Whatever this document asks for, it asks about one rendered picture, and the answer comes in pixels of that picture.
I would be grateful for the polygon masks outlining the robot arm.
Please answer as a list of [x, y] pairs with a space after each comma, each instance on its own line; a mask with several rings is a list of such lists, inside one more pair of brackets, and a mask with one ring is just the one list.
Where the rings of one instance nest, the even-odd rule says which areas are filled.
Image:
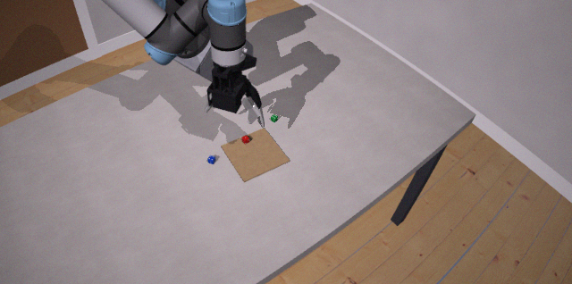
[[215, 63], [231, 67], [246, 59], [238, 72], [256, 66], [246, 54], [246, 0], [102, 1], [147, 40], [147, 54], [161, 65], [198, 55], [211, 39]]

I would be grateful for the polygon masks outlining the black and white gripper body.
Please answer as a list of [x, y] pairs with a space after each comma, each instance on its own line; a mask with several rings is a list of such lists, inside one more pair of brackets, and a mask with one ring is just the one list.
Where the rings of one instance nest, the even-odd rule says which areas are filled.
[[[238, 65], [227, 67], [227, 70], [226, 67], [220, 66], [214, 61], [213, 63], [213, 82], [206, 90], [208, 106], [213, 103], [214, 108], [225, 110], [231, 113], [237, 113], [242, 104], [241, 99], [248, 90], [247, 84], [249, 83], [249, 79], [247, 78], [247, 75], [243, 75], [242, 71], [238, 72], [238, 70], [240, 70], [245, 65], [245, 59]], [[220, 77], [220, 87], [219, 77], [217, 76]], [[210, 92], [212, 94], [212, 98], [209, 97]]]

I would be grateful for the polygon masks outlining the tan mat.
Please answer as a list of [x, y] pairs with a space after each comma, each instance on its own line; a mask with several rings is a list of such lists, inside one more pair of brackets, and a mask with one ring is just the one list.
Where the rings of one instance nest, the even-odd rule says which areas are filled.
[[290, 161], [265, 128], [247, 136], [247, 144], [241, 137], [221, 146], [244, 182]]

